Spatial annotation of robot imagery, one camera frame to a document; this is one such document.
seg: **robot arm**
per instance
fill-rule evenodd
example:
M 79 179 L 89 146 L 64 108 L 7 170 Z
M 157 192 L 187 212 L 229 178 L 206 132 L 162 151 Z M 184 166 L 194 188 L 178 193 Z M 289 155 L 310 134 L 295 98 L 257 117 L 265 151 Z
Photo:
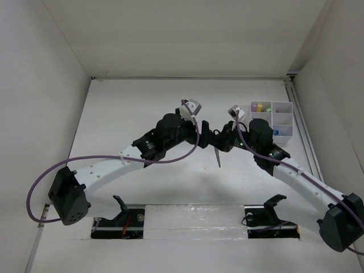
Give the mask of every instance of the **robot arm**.
M 141 138 L 133 141 L 125 150 L 118 153 L 120 159 L 103 160 L 92 166 L 71 171 L 68 167 L 60 169 L 48 193 L 62 223 L 72 225 L 81 220 L 92 206 L 88 201 L 100 187 L 129 172 L 146 168 L 160 162 L 166 152 L 187 141 L 200 144 L 196 134 L 195 115 L 201 109 L 199 102 L 184 101 L 176 113 L 166 114 Z
M 289 185 L 313 207 L 297 208 L 294 201 L 285 200 L 286 196 L 274 196 L 264 203 L 264 208 L 273 222 L 278 224 L 281 220 L 285 220 L 309 228 L 319 233 L 321 238 L 336 251 L 344 251 L 363 235 L 363 230 L 349 215 L 350 213 L 324 191 L 312 185 L 305 176 L 342 200 L 361 221 L 364 221 L 362 200 L 353 193 L 345 196 L 305 172 L 287 152 L 273 144 L 272 129 L 266 121 L 253 119 L 249 123 L 249 131 L 238 131 L 235 127 L 242 119 L 243 112 L 239 107 L 234 106 L 229 110 L 234 121 L 227 123 L 221 132 L 215 134 L 209 129 L 208 122 L 203 121 L 201 134 L 197 136 L 193 117 L 201 109 L 201 105 L 193 100 L 186 103 L 193 109 L 192 116 L 184 106 L 176 109 L 175 114 L 166 114 L 157 123 L 155 129 L 119 152 L 120 159 L 103 160 L 73 172 L 68 167 L 59 170 L 48 196 L 63 224 L 75 224 L 85 217 L 91 207 L 88 200 L 100 187 L 131 171 L 160 163 L 159 160 L 165 157 L 168 150 L 187 141 L 201 148 L 212 145 L 223 152 L 229 152 L 233 147 L 253 150 L 266 158 L 275 159 L 276 162 L 272 162 L 254 156 L 261 169 Z M 242 143 L 241 138 L 245 139 L 246 143 Z M 297 168 L 298 173 L 284 163 Z M 114 198 L 123 210 L 123 207 L 126 207 L 125 204 L 121 199 L 115 196 Z M 122 217 L 123 213 L 120 213 L 114 221 L 119 222 Z

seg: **black bracket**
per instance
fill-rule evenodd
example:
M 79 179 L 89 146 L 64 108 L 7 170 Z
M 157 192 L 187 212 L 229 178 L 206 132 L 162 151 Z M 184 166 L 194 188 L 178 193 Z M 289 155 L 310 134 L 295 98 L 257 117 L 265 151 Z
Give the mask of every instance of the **black bracket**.
M 60 169 L 49 190 L 48 197 L 52 201 L 63 225 L 77 223 L 84 218 L 91 207 L 87 202 L 84 184 L 80 185 L 75 173 L 68 167 Z
M 364 205 L 361 198 L 354 193 L 343 196 L 343 202 L 364 222 Z M 343 252 L 364 234 L 357 221 L 342 207 L 329 205 L 323 220 L 318 220 L 320 235 L 333 250 Z
M 127 216 L 129 215 L 129 209 L 120 196 L 114 195 L 113 198 L 119 203 L 121 208 L 121 212 L 113 219 L 114 224 L 119 226 L 126 222 Z

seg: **white enclosure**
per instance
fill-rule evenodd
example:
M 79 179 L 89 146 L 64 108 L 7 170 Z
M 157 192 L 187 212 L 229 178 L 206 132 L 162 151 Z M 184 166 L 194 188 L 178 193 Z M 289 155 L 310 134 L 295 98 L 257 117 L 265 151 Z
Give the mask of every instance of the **white enclosure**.
M 360 272 L 355 254 L 335 253 L 306 230 L 303 240 L 295 242 L 252 242 L 240 227 L 236 230 L 242 235 L 234 242 L 155 239 L 165 236 L 164 226 L 162 233 L 158 228 L 150 233 L 154 239 L 126 247 L 88 239 L 90 218 L 71 227 L 49 224 L 42 234 L 42 226 L 28 218 L 25 200 L 32 182 L 50 165 L 70 153 L 112 154 L 115 147 L 124 148 L 183 98 L 201 101 L 198 120 L 206 119 L 213 127 L 228 121 L 225 112 L 234 104 L 291 100 L 293 137 L 285 148 L 314 175 L 322 174 L 326 184 L 364 198 L 363 12 L 362 0 L 1 1 L 0 271 L 75 272 L 66 260 L 77 264 L 77 272 L 115 271 L 135 257 L 134 251 L 143 259 L 134 261 L 138 265 L 131 272 Z M 289 70 L 298 71 L 295 91 L 290 81 L 279 78 Z M 158 106 L 151 107 L 156 101 Z M 129 117 L 136 106 L 146 108 L 147 115 Z M 168 156 L 183 154 L 188 147 L 182 144 Z M 261 204 L 277 193 L 296 198 L 260 172 L 250 155 L 222 154 L 221 169 L 216 162 L 206 164 L 213 156 L 206 149 L 185 162 L 160 166 L 159 172 L 151 166 L 152 171 L 123 179 L 122 191 L 121 181 L 102 188 L 98 198 L 107 202 L 110 193 L 125 195 L 124 190 L 126 202 L 148 204 Z M 248 172 L 236 165 L 240 157 Z M 32 198 L 37 217 L 48 201 L 54 174 Z M 181 183 L 186 175 L 188 181 Z M 146 176 L 154 187 L 134 183 Z M 168 184 L 171 177 L 178 185 Z M 297 203 L 309 205 L 299 196 Z M 49 214 L 56 217 L 52 209 Z M 123 258 L 117 253 L 121 248 L 128 253 Z M 355 248 L 364 251 L 363 238 Z M 191 249 L 203 254 L 198 257 Z M 273 249 L 279 252 L 272 254 Z M 101 259 L 101 253 L 108 255 Z M 260 255 L 267 260 L 260 263 Z M 180 260 L 174 268 L 150 266 L 150 261 L 176 257 Z M 270 268 L 274 262 L 277 266 Z

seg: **purple cable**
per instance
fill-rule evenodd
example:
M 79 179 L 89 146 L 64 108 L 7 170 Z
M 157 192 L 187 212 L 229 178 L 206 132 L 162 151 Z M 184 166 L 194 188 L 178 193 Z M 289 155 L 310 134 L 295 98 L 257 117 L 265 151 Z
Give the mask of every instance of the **purple cable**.
M 55 168 L 62 166 L 63 164 L 66 164 L 68 162 L 72 162 L 72 161 L 77 161 L 77 160 L 84 160 L 84 159 L 94 159 L 94 158 L 103 158 L 103 159 L 121 159 L 120 156 L 118 155 L 89 155 L 89 156 L 79 156 L 77 158 L 69 158 L 69 159 L 65 159 L 61 162 L 58 162 L 57 164 L 53 165 L 52 167 L 50 167 L 49 169 L 47 169 L 45 172 L 43 172 L 33 183 L 33 185 L 30 187 L 30 190 L 28 192 L 27 195 L 27 212 L 28 215 L 30 217 L 30 219 L 32 219 L 33 221 L 37 222 L 37 223 L 42 223 L 42 224 L 46 224 L 46 223 L 53 223 L 53 222 L 57 222 L 60 221 L 61 219 L 51 219 L 51 220 L 41 220 L 38 219 L 34 216 L 31 208 L 30 208 L 30 198 L 32 197 L 33 191 L 35 189 L 35 187 L 38 185 L 38 183 L 43 179 L 43 177 L 45 177 L 47 174 L 49 174 L 51 171 L 53 171 Z
M 138 159 L 138 158 L 128 158 L 128 157 L 123 157 L 124 160 L 129 160 L 129 161 L 136 161 L 136 162 L 142 162 L 142 163 L 151 163 L 151 164 L 166 164 L 166 163 L 173 163 L 173 162 L 177 162 L 179 160 L 185 159 L 187 156 L 189 156 L 190 154 L 192 154 L 195 149 L 198 146 L 198 142 L 200 141 L 200 132 L 198 130 L 198 124 L 197 121 L 195 119 L 195 116 L 193 115 L 191 109 L 188 107 L 188 105 L 182 100 L 181 101 L 182 104 L 187 108 L 188 112 L 190 113 L 190 115 L 192 116 L 192 119 L 195 123 L 196 126 L 196 134 L 197 134 L 197 139 L 196 139 L 196 144 L 195 146 L 193 146 L 193 148 L 190 150 L 190 152 L 188 152 L 187 154 L 176 158 L 176 159 L 172 159 L 172 160 L 166 160 L 166 161 L 153 161 L 153 160 L 144 160 L 144 159 Z M 89 156 L 79 156 L 76 158 L 69 158 L 69 159 L 65 159 L 61 162 L 58 162 L 57 164 L 53 165 L 52 167 L 50 167 L 49 169 L 47 169 L 45 172 L 43 172 L 33 183 L 33 185 L 30 187 L 30 190 L 28 192 L 27 195 L 27 201 L 26 201 L 26 207 L 27 207 L 27 212 L 28 215 L 30 217 L 30 219 L 32 219 L 33 221 L 37 222 L 37 223 L 42 223 L 42 224 L 46 224 L 46 223 L 53 223 L 53 222 L 57 222 L 60 221 L 61 219 L 51 219 L 51 220 L 41 220 L 38 219 L 34 216 L 31 208 L 30 208 L 30 199 L 32 197 L 33 191 L 35 189 L 35 187 L 39 184 L 39 182 L 43 179 L 43 177 L 45 177 L 48 173 L 50 173 L 51 171 L 53 171 L 55 168 L 62 166 L 63 164 L 66 164 L 68 162 L 72 162 L 72 161 L 77 161 L 77 160 L 84 160 L 84 159 L 121 159 L 120 156 L 118 155 L 89 155 Z
M 129 161 L 135 161 L 135 162 L 148 163 L 148 164 L 166 164 L 166 163 L 174 163 L 174 162 L 177 162 L 179 160 L 185 159 L 187 156 L 192 154 L 195 151 L 195 149 L 197 148 L 198 142 L 200 141 L 200 132 L 198 130 L 197 121 L 196 121 L 195 116 L 193 115 L 191 109 L 184 102 L 184 100 L 182 100 L 181 102 L 186 107 L 189 114 L 192 116 L 193 122 L 195 123 L 195 127 L 196 127 L 196 134 L 197 134 L 196 144 L 195 144 L 195 146 L 193 146 L 193 148 L 190 150 L 190 152 L 188 152 L 187 154 L 185 154 L 185 155 L 183 155 L 183 156 L 181 156 L 179 158 L 172 159 L 172 160 L 165 160 L 165 161 L 154 161 L 154 160 L 145 160 L 145 159 L 138 159 L 138 158 L 129 158 L 129 157 L 126 157 L 126 156 L 123 156 L 123 159 L 124 160 L 129 160 Z
M 238 131 L 238 134 L 239 134 L 239 137 L 240 137 L 240 140 L 243 142 L 245 148 L 251 152 L 253 155 L 261 158 L 261 159 L 264 159 L 264 160 L 268 160 L 270 162 L 273 162 L 273 163 L 276 163 L 276 164 L 282 164 L 292 170 L 294 170 L 295 172 L 297 173 L 301 173 L 301 175 L 306 178 L 311 184 L 313 184 L 314 186 L 316 186 L 318 189 L 320 189 L 321 191 L 323 191 L 324 193 L 326 193 L 328 196 L 330 196 L 333 200 L 335 200 L 336 202 L 338 202 L 343 208 L 346 209 L 346 211 L 349 212 L 349 214 L 358 222 L 360 228 L 364 231 L 364 224 L 362 223 L 362 221 L 359 219 L 359 217 L 343 202 L 341 201 L 339 198 L 337 198 L 334 194 L 332 194 L 331 192 L 329 192 L 327 189 L 325 189 L 323 186 L 321 186 L 319 183 L 317 183 L 316 181 L 314 181 L 311 177 L 309 177 L 306 173 L 304 172 L 301 172 L 298 168 L 286 163 L 286 162 L 283 162 L 283 161 L 280 161 L 280 160 L 277 160 L 277 159 L 273 159 L 273 158 L 269 158 L 267 156 L 264 156 L 264 155 L 260 155 L 258 154 L 256 151 L 254 151 L 252 148 L 250 148 L 247 144 L 246 144 L 246 141 L 241 133 L 241 130 L 239 128 L 239 111 L 237 111 L 237 115 L 236 115 L 236 124 L 237 124 L 237 131 Z M 348 247 L 348 250 L 358 254 L 358 255 L 361 255 L 361 256 L 364 256 L 364 253 L 361 253 L 359 251 L 356 251 L 354 249 L 352 249 L 351 247 Z
M 281 226 L 285 225 L 285 224 L 288 224 L 289 221 L 284 221 L 278 225 L 275 225 L 275 226 L 269 226 L 269 227 L 266 227 L 264 229 L 255 229 L 254 231 L 256 232 L 262 232 L 262 231 L 268 231 L 268 230 L 272 230 L 272 229 L 275 229 L 275 228 L 280 228 Z

